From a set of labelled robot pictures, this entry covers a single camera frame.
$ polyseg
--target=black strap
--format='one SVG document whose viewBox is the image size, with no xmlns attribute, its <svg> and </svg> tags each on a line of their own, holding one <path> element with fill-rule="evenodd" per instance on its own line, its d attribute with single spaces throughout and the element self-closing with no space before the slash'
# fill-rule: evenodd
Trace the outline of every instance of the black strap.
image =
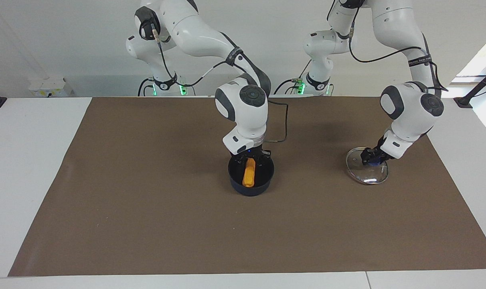
<svg viewBox="0 0 486 289">
<path fill-rule="evenodd" d="M 177 82 L 177 73 L 175 73 L 174 77 L 168 81 L 162 82 L 154 78 L 154 83 L 159 87 L 161 90 L 170 90 L 170 88 Z"/>
<path fill-rule="evenodd" d="M 346 35 L 346 36 L 341 35 L 339 32 L 337 32 L 337 34 L 338 34 L 338 37 L 341 38 L 341 39 L 343 39 L 343 40 L 346 40 L 346 39 L 349 39 L 350 38 L 350 35 L 349 34 Z"/>
<path fill-rule="evenodd" d="M 312 79 L 309 74 L 307 74 L 306 79 L 307 79 L 307 82 L 318 91 L 324 90 L 327 87 L 327 85 L 329 84 L 329 81 L 330 81 L 330 79 L 328 79 L 327 81 L 324 81 L 324 82 L 316 81 L 316 80 Z"/>
<path fill-rule="evenodd" d="M 236 57 L 238 57 L 240 54 L 243 54 L 243 49 L 236 46 L 234 49 L 232 49 L 231 53 L 229 53 L 229 56 L 227 59 L 225 59 L 225 62 L 230 66 L 233 66 L 234 62 L 236 62 Z"/>
<path fill-rule="evenodd" d="M 420 64 L 426 64 L 430 62 L 432 62 L 432 55 L 427 55 L 409 61 L 409 67 L 420 65 Z"/>
</svg>

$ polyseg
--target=white table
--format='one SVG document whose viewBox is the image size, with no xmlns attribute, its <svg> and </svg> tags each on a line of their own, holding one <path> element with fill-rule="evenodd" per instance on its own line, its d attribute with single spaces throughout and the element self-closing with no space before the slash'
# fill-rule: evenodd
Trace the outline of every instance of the white table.
<svg viewBox="0 0 486 289">
<path fill-rule="evenodd" d="M 90 101 L 9 99 L 0 109 L 0 288 L 486 289 L 486 270 L 6 278 Z M 486 128 L 473 110 L 444 104 L 429 137 L 486 235 Z"/>
</svg>

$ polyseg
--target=robot wrist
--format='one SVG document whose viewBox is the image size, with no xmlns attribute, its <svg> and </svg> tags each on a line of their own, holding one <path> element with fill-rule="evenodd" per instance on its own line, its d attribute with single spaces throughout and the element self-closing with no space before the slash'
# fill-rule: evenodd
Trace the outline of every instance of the robot wrist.
<svg viewBox="0 0 486 289">
<path fill-rule="evenodd" d="M 228 135 L 223 138 L 223 144 L 233 155 L 241 154 L 252 148 L 261 146 L 264 143 L 265 134 L 260 134 L 255 139 L 250 139 L 241 135 L 238 132 L 238 126 L 236 126 Z"/>
<path fill-rule="evenodd" d="M 375 147 L 374 149 L 365 148 L 364 151 L 360 154 L 360 158 L 362 159 L 362 164 L 372 167 L 379 166 L 385 161 L 394 159 L 394 157 L 386 154 L 379 147 Z"/>
<path fill-rule="evenodd" d="M 249 150 L 245 150 L 235 156 L 237 156 L 236 160 L 239 163 L 246 163 L 247 159 L 254 159 L 257 163 L 261 163 L 264 159 L 270 159 L 272 153 L 271 151 L 263 150 L 263 146 L 257 146 Z"/>
<path fill-rule="evenodd" d="M 384 134 L 384 142 L 379 146 L 386 154 L 395 159 L 400 159 L 414 142 L 399 138 L 392 130 Z"/>
</svg>

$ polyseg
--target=white wall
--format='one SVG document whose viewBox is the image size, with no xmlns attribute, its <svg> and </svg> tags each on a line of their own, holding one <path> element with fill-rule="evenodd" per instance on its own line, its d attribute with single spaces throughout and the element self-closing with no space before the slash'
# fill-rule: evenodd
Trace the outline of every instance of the white wall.
<svg viewBox="0 0 486 289">
<path fill-rule="evenodd" d="M 296 77 L 309 59 L 302 49 L 309 33 L 327 29 L 330 0 L 196 0 L 205 21 L 225 32 L 272 79 L 274 86 Z M 486 0 L 414 0 L 441 81 L 452 78 L 486 42 Z M 65 77 L 79 96 L 135 95 L 140 79 L 150 74 L 143 62 L 131 58 L 125 39 L 136 33 L 134 11 L 139 0 L 0 0 L 0 16 L 28 53 L 50 76 Z M 373 36 L 371 13 L 362 10 L 356 24 L 355 53 L 362 59 L 391 52 Z M 0 29 L 0 92 L 27 97 L 30 68 Z M 177 49 L 167 52 L 174 67 L 193 81 L 218 60 L 193 58 Z M 392 83 L 410 80 L 402 55 L 360 64 L 350 55 L 334 57 L 335 95 L 377 95 Z M 236 74 L 223 67 L 197 88 L 212 94 Z"/>
</svg>

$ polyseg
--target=black pot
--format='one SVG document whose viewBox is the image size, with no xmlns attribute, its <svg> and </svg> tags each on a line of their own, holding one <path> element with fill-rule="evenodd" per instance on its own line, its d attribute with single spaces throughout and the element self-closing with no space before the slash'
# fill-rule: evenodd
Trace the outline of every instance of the black pot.
<svg viewBox="0 0 486 289">
<path fill-rule="evenodd" d="M 245 175 L 245 163 L 239 163 L 237 159 L 237 156 L 233 156 L 229 161 L 229 176 L 234 190 L 244 196 L 258 196 L 265 192 L 270 186 L 275 173 L 272 159 L 262 158 L 261 161 L 256 163 L 255 185 L 253 188 L 247 188 L 242 185 L 243 176 Z"/>
</svg>

